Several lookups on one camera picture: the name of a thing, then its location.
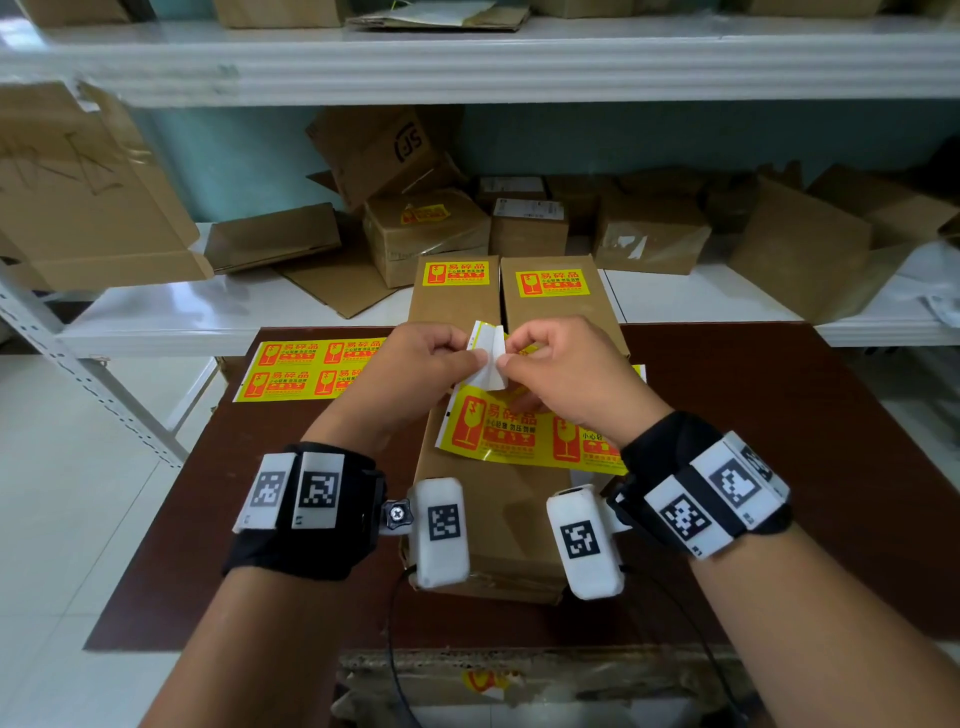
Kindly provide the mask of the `person's right hand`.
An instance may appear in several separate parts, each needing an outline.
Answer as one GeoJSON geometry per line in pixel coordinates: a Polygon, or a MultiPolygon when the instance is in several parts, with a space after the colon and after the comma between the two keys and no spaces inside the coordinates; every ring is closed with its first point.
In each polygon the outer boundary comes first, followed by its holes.
{"type": "Polygon", "coordinates": [[[533,377],[504,377],[526,389],[518,409],[544,406],[621,449],[673,413],[605,331],[581,316],[537,319],[506,339],[505,354],[542,360],[533,377]]]}

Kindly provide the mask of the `white-backed peeled sticker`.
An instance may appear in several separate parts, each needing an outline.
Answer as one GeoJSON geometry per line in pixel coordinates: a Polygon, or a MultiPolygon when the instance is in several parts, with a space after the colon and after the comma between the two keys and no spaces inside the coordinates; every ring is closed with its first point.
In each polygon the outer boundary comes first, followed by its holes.
{"type": "Polygon", "coordinates": [[[486,353],[486,363],[462,382],[483,392],[501,392],[508,387],[507,380],[498,370],[498,358],[506,353],[506,337],[503,325],[475,321],[468,341],[468,349],[486,353]]]}

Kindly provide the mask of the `yellow sticker sheet with peeled corner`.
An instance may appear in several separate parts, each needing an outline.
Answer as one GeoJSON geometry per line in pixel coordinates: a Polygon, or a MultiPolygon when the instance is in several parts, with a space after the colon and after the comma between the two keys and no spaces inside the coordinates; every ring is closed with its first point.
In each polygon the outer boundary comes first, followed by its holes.
{"type": "Polygon", "coordinates": [[[520,394],[459,383],[440,412],[438,432],[426,436],[427,447],[494,464],[626,475],[619,449],[605,437],[553,412],[514,411],[520,394]]]}

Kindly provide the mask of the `narrow cardboard box, yellow label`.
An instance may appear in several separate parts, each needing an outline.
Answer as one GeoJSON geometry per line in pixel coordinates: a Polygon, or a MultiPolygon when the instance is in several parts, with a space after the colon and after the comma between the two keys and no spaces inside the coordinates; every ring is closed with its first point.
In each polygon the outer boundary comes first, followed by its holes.
{"type": "Polygon", "coordinates": [[[502,324],[500,257],[465,252],[420,256],[407,322],[449,324],[471,334],[476,321],[502,324]]]}

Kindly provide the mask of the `wide cardboard box, yellow label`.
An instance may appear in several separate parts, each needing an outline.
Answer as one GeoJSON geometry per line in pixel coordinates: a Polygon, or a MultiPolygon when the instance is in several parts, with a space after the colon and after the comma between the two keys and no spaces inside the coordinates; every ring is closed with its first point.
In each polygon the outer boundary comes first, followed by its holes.
{"type": "Polygon", "coordinates": [[[503,257],[500,274],[507,332],[537,319],[582,316],[630,358],[615,309],[590,255],[503,257]]]}

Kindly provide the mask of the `taped cardboard box, yellow label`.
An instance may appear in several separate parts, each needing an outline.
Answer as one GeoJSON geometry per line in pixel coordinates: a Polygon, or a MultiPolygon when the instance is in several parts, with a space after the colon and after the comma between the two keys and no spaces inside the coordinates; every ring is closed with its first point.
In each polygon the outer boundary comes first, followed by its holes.
{"type": "Polygon", "coordinates": [[[371,259],[391,289],[414,285],[422,256],[485,257],[491,226],[491,216],[453,188],[373,198],[363,206],[371,259]]]}

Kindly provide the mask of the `small cardboard box, white label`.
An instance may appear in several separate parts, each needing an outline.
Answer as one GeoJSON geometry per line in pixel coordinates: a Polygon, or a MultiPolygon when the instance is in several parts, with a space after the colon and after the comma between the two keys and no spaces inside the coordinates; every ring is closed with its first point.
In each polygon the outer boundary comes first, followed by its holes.
{"type": "Polygon", "coordinates": [[[567,253],[570,222],[560,201],[498,198],[490,219],[492,256],[553,258],[567,253]]]}

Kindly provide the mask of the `large plain cardboard box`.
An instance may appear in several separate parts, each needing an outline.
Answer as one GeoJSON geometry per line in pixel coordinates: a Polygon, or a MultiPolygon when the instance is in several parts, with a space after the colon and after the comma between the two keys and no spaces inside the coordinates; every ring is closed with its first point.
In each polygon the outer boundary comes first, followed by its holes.
{"type": "Polygon", "coordinates": [[[414,473],[462,485],[470,575],[434,592],[485,600],[556,605],[568,586],[547,512],[547,500],[570,486],[565,469],[502,465],[426,444],[450,398],[429,414],[414,473]]]}

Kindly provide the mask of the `flattened cardboard box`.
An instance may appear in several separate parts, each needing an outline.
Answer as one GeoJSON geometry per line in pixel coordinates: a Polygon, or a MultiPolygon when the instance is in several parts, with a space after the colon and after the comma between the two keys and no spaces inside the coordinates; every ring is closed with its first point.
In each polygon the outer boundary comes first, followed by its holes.
{"type": "Polygon", "coordinates": [[[334,207],[325,202],[211,224],[202,254],[216,275],[229,275],[341,247],[334,207]]]}

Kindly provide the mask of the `white metal shelf rack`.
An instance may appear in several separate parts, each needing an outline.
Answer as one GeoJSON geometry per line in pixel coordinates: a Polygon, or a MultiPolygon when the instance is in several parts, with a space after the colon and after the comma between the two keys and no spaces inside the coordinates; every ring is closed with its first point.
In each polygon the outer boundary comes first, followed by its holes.
{"type": "MultiPolygon", "coordinates": [[[[86,81],[119,96],[167,153],[207,242],[219,217],[305,204],[322,165],[303,127],[324,104],[464,104],[483,173],[707,169],[801,160],[893,170],[960,135],[960,23],[689,15],[534,18],[514,33],[225,30],[210,20],[39,30],[0,20],[0,82],[86,81]]],[[[0,263],[0,327],[59,367],[152,455],[207,388],[213,358],[261,329],[405,318],[396,293],[345,320],[277,273],[112,289],[75,321],[0,263]],[[104,365],[201,358],[160,420],[104,365]]]]}

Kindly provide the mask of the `tilted open cardboard box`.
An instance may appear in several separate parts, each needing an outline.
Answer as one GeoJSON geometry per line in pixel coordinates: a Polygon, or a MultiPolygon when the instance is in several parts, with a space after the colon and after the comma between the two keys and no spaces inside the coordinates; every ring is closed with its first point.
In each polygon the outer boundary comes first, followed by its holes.
{"type": "Polygon", "coordinates": [[[811,325],[861,313],[919,247],[875,246],[857,216],[772,178],[727,266],[811,325]]]}

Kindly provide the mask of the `worn cardboard box with tape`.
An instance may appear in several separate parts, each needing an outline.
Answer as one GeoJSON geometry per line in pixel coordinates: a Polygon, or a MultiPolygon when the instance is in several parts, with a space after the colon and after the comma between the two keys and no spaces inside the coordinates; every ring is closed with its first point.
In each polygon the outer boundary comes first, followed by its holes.
{"type": "Polygon", "coordinates": [[[352,652],[341,659],[336,719],[400,728],[402,700],[412,708],[506,706],[690,698],[702,712],[727,698],[701,646],[640,645],[563,649],[398,649],[352,652]]]}

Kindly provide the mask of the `flat folded cardboard with paper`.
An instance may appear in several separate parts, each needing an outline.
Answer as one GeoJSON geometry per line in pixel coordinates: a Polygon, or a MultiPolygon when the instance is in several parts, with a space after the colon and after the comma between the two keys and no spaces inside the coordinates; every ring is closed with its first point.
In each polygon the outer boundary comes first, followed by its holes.
{"type": "Polygon", "coordinates": [[[501,0],[392,0],[346,20],[370,31],[516,32],[532,15],[527,4],[501,0]]]}

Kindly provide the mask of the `cardboard box on shelf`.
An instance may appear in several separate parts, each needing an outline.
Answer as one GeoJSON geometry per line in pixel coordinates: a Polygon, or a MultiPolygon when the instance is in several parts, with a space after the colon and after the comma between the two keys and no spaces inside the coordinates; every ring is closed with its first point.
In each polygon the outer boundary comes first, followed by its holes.
{"type": "Polygon", "coordinates": [[[15,3],[25,18],[43,30],[134,22],[121,0],[15,0],[15,3]]]}
{"type": "Polygon", "coordinates": [[[351,0],[212,0],[222,27],[232,30],[341,28],[354,17],[351,0]]]}

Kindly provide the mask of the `big open cardboard box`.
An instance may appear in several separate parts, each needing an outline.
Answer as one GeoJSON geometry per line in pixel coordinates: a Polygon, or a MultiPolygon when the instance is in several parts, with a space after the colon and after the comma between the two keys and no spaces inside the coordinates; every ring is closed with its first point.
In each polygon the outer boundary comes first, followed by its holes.
{"type": "Polygon", "coordinates": [[[213,278],[197,224],[124,103],[81,82],[0,83],[0,260],[40,292],[213,278]]]}

